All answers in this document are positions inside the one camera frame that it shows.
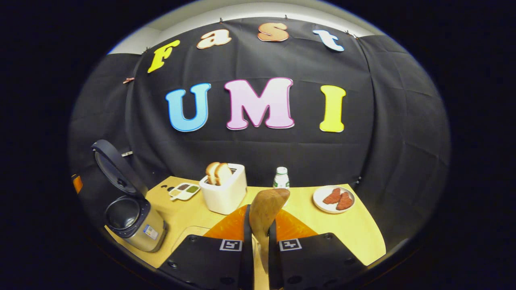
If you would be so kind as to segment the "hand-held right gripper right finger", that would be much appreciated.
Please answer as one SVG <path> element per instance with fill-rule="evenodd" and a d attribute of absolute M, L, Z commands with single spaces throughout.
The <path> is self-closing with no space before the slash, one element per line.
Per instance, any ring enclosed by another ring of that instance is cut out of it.
<path fill-rule="evenodd" d="M 366 271 L 334 233 L 318 234 L 285 210 L 272 223 L 268 242 L 272 290 L 339 290 Z"/>

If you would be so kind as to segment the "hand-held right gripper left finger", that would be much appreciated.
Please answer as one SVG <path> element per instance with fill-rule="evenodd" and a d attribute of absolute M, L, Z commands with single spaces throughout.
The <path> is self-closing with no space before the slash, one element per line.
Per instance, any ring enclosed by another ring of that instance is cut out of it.
<path fill-rule="evenodd" d="M 249 209 L 244 205 L 204 235 L 187 235 L 158 273 L 189 290 L 252 290 L 254 261 Z"/>

